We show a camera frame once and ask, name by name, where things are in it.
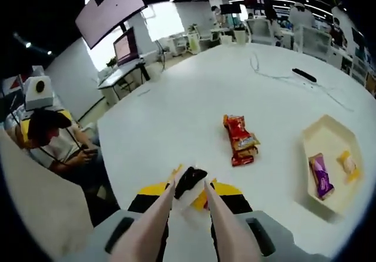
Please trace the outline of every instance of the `red snack bag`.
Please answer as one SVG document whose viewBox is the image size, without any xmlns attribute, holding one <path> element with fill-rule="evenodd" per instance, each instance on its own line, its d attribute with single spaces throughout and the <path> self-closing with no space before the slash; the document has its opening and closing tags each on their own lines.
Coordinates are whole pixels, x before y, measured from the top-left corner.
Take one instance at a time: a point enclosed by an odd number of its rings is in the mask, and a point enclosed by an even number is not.
<svg viewBox="0 0 376 262">
<path fill-rule="evenodd" d="M 223 125 L 229 134 L 233 157 L 233 166 L 254 162 L 254 156 L 259 153 L 256 145 L 260 142 L 255 135 L 246 130 L 244 116 L 223 116 Z"/>
</svg>

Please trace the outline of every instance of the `hexagonal tray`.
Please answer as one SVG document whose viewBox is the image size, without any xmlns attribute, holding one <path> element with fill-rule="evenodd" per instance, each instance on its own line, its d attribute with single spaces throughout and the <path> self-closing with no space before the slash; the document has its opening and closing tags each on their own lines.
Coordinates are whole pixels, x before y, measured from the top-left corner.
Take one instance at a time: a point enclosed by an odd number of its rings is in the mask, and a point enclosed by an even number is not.
<svg viewBox="0 0 376 262">
<path fill-rule="evenodd" d="M 346 184 L 346 173 L 337 161 L 337 157 L 344 150 L 348 150 L 363 175 L 363 162 L 357 138 L 340 122 L 329 115 L 324 115 L 303 131 L 303 143 L 307 159 L 306 169 L 308 169 L 308 194 L 333 212 L 343 215 L 361 185 L 362 177 Z M 317 153 L 323 154 L 329 180 L 335 189 L 334 193 L 325 200 L 317 197 L 316 185 L 308 164 L 308 157 Z"/>
</svg>

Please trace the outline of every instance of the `snack bag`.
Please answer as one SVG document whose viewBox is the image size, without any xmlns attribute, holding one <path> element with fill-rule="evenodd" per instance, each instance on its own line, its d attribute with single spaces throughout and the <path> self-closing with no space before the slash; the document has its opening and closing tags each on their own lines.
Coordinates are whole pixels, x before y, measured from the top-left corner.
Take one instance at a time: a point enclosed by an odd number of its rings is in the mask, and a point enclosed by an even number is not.
<svg viewBox="0 0 376 262">
<path fill-rule="evenodd" d="M 337 160 L 341 163 L 343 170 L 347 174 L 346 183 L 349 183 L 360 176 L 360 171 L 357 168 L 357 165 L 353 161 L 353 158 L 351 157 L 350 152 L 348 150 L 342 152 L 342 154 L 337 158 Z"/>
<path fill-rule="evenodd" d="M 334 192 L 334 186 L 329 181 L 329 175 L 322 153 L 309 157 L 310 168 L 317 188 L 317 196 L 324 200 Z"/>
<path fill-rule="evenodd" d="M 260 144 L 256 136 L 246 130 L 244 116 L 225 115 L 223 124 L 229 132 L 231 145 L 235 150 L 243 150 Z"/>
<path fill-rule="evenodd" d="M 259 153 L 256 145 L 260 142 L 253 133 L 246 130 L 244 116 L 223 116 L 223 125 L 229 134 L 233 157 L 232 166 L 254 162 L 254 156 Z"/>
</svg>

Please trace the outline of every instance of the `purple snack bag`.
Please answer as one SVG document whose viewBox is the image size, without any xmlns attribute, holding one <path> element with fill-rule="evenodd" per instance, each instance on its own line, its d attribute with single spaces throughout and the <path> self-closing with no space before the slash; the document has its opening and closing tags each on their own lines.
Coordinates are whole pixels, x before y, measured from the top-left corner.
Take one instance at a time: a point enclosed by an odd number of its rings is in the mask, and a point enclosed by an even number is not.
<svg viewBox="0 0 376 262">
<path fill-rule="evenodd" d="M 309 157 L 313 178 L 317 188 L 317 196 L 321 200 L 326 199 L 334 192 L 334 186 L 329 181 L 329 175 L 325 168 L 324 157 L 322 153 Z"/>
</svg>

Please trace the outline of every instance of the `computer screen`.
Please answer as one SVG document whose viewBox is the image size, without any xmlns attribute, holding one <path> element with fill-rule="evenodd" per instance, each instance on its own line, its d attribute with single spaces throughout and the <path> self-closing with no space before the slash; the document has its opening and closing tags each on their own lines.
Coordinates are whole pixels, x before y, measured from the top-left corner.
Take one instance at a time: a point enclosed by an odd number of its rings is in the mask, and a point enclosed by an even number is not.
<svg viewBox="0 0 376 262">
<path fill-rule="evenodd" d="M 357 43 L 360 48 L 364 48 L 365 46 L 364 37 L 354 28 L 351 28 L 351 29 L 352 29 L 352 37 L 354 38 L 354 42 Z"/>
<path fill-rule="evenodd" d="M 142 0 L 90 0 L 76 18 L 76 25 L 92 49 L 116 26 L 144 7 Z"/>
<path fill-rule="evenodd" d="M 117 65 L 122 65 L 139 57 L 133 28 L 127 30 L 114 43 Z"/>
<path fill-rule="evenodd" d="M 221 14 L 240 14 L 240 5 L 239 4 L 232 4 L 232 5 L 220 5 Z"/>
</svg>

